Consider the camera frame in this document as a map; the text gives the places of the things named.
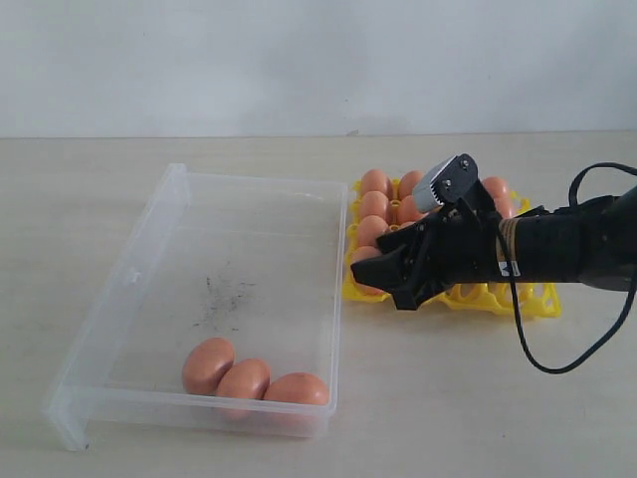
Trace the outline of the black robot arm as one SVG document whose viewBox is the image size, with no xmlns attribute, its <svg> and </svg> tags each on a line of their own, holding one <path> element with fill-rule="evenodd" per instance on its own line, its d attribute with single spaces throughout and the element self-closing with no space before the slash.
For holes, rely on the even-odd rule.
<svg viewBox="0 0 637 478">
<path fill-rule="evenodd" d="M 459 284 L 581 283 L 626 292 L 636 271 L 636 191 L 552 212 L 503 218 L 482 196 L 461 199 L 382 236 L 380 255 L 356 261 L 354 280 L 415 310 Z"/>
</svg>

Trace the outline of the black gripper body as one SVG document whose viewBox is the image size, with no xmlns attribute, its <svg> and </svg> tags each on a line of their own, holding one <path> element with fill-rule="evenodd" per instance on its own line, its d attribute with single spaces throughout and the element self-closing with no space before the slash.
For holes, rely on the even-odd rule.
<svg viewBox="0 0 637 478">
<path fill-rule="evenodd" d="M 423 303 L 459 283 L 488 279 L 497 266 L 494 228 L 503 217 L 482 183 L 475 183 L 455 204 L 433 210 L 425 218 L 438 220 L 437 236 L 427 254 L 407 254 L 422 261 Z"/>
</svg>

